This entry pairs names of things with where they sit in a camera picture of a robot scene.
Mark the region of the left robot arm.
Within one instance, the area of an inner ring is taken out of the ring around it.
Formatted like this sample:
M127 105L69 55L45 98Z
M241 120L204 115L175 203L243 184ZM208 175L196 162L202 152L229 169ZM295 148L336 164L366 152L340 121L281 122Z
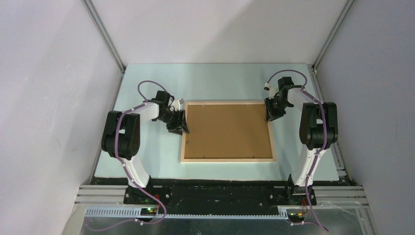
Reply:
M189 134L183 105L182 98L176 99L166 91L158 91L155 98L129 110L108 112L101 149L120 161L127 175L126 204L153 204L157 201L151 177L137 156L141 126L150 121L161 121L169 133Z

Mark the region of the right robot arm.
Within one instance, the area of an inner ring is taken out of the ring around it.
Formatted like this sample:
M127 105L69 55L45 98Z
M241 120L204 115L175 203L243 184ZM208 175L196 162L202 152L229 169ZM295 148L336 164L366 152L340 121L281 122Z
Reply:
M291 77L282 77L278 86L265 83L266 122L286 114L286 108L296 107L301 112L299 139L302 149L299 161L289 175L284 197L291 205L308 201L312 195L313 177L324 153L338 139L337 105L322 102L304 86L295 85Z

